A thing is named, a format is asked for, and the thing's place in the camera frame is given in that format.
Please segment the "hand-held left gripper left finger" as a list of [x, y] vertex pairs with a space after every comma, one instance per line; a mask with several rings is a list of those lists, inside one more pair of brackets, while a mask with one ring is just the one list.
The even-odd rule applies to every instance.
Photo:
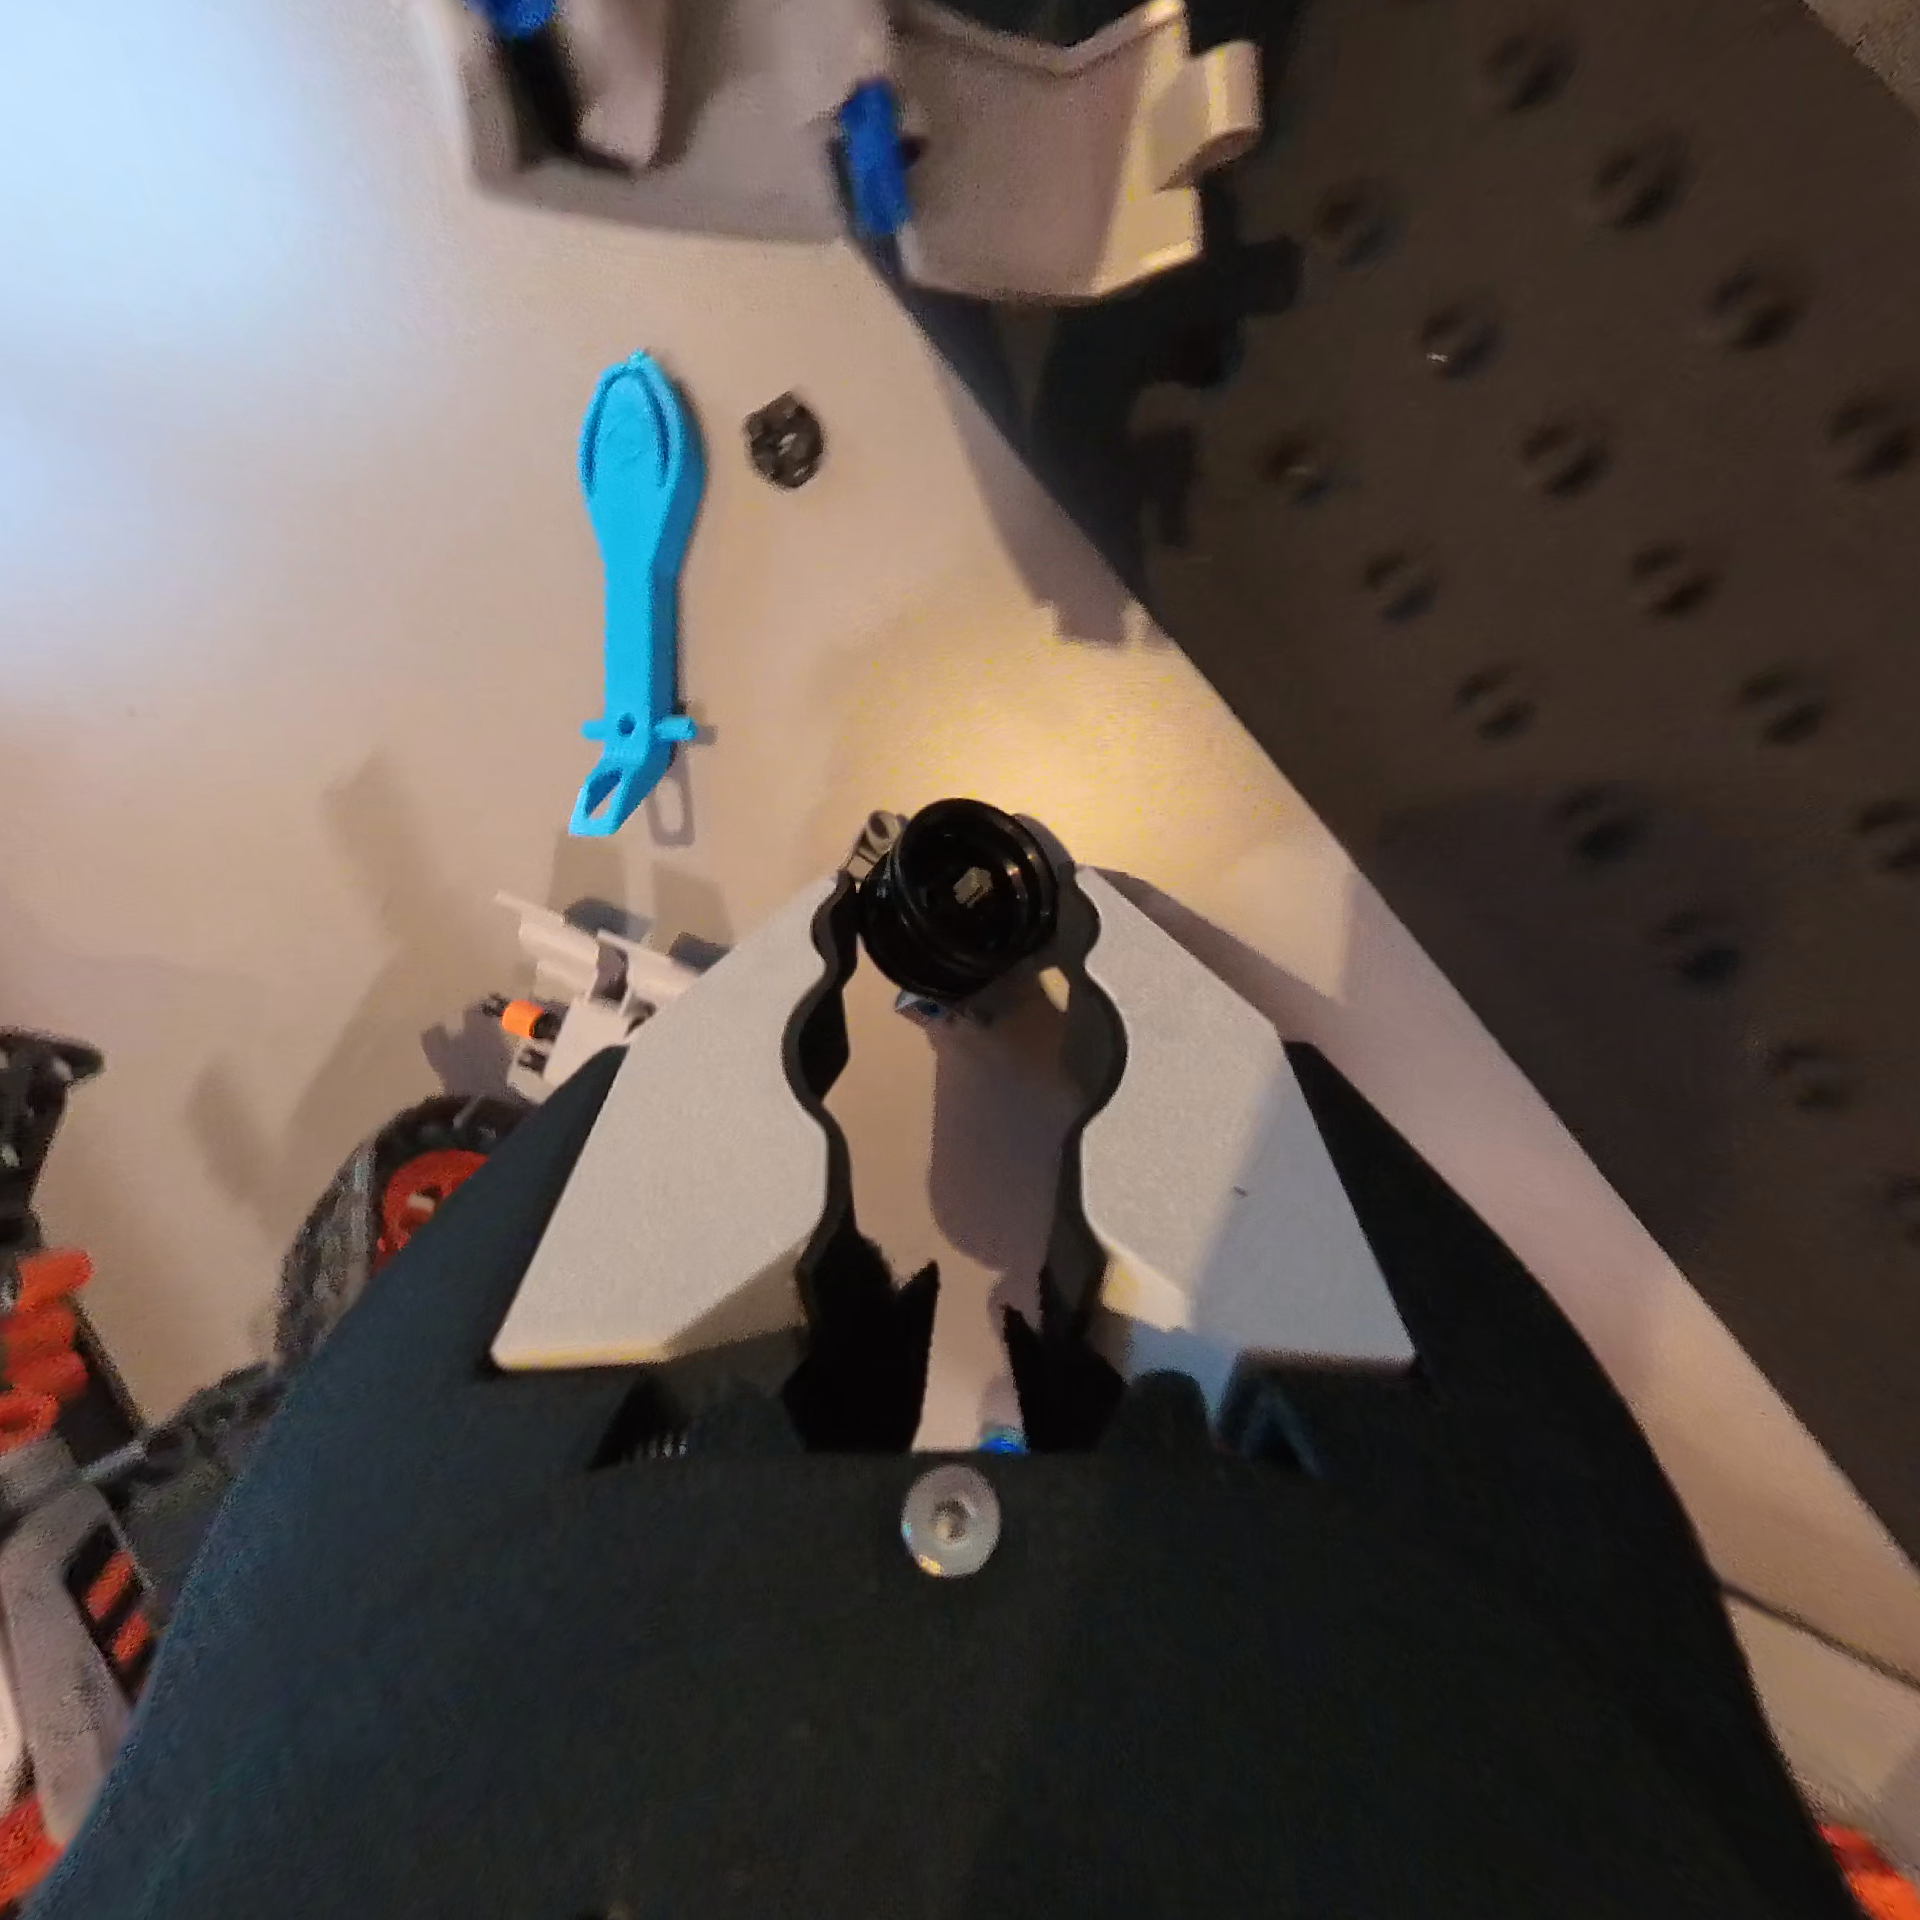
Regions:
[[809, 1269], [854, 1229], [849, 1140], [827, 1110], [850, 1055], [854, 919], [849, 873], [811, 880], [588, 1063], [614, 1071], [494, 1367], [669, 1361], [802, 1327]]

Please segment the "grey orange tracked toy robot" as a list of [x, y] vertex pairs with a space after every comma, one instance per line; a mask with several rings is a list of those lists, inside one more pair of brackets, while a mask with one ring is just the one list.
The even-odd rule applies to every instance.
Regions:
[[39, 1187], [95, 1046], [2, 1038], [2, 1909], [20, 1915], [125, 1740], [212, 1515], [374, 1272], [524, 1115], [431, 1094], [349, 1151], [281, 1261], [271, 1345], [142, 1423], [79, 1293], [91, 1260], [53, 1244]]

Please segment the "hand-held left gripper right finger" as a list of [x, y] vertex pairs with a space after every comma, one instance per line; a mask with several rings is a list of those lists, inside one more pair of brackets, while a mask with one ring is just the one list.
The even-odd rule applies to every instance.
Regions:
[[1207, 1414], [1300, 1365], [1405, 1377], [1415, 1348], [1270, 1021], [1099, 869], [1063, 887], [1063, 1149], [1049, 1281], [1097, 1359], [1178, 1375]]

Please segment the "small black round piece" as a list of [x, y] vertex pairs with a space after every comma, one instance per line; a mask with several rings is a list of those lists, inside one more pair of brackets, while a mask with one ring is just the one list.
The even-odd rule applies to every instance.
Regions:
[[748, 413], [740, 436], [757, 475], [781, 491], [809, 484], [825, 462], [822, 422], [795, 390]]

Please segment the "grey block assembly orange pins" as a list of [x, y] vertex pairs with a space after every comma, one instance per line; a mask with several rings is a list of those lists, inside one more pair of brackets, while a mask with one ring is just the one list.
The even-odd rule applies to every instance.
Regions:
[[499, 891], [494, 909], [511, 921], [518, 973], [457, 1028], [431, 1033], [438, 1086], [418, 1104], [430, 1131], [500, 1131], [510, 1113], [542, 1104], [601, 1051], [627, 1046], [727, 956], [603, 901], [561, 909]]

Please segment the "long grey panel blue pins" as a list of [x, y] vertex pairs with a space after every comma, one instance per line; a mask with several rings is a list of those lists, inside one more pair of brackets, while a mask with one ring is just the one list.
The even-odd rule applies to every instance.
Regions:
[[1091, 303], [1205, 248], [1257, 147], [1247, 31], [1190, 5], [411, 5], [479, 193], [662, 232], [876, 248], [948, 297]]

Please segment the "blue plastic separator tool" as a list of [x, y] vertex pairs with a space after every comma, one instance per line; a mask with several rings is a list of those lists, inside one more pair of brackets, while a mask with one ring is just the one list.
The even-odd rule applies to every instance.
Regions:
[[601, 565], [603, 700], [583, 724], [596, 756], [567, 830], [613, 836], [697, 735], [681, 707], [681, 575], [705, 505], [705, 438], [649, 351], [598, 374], [578, 483]]

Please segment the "dark dimpled mat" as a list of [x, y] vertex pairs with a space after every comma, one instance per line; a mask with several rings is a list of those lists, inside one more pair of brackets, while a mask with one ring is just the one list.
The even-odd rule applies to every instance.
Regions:
[[950, 367], [1916, 1550], [1916, 113], [1813, 5], [1190, 5], [1205, 254]]

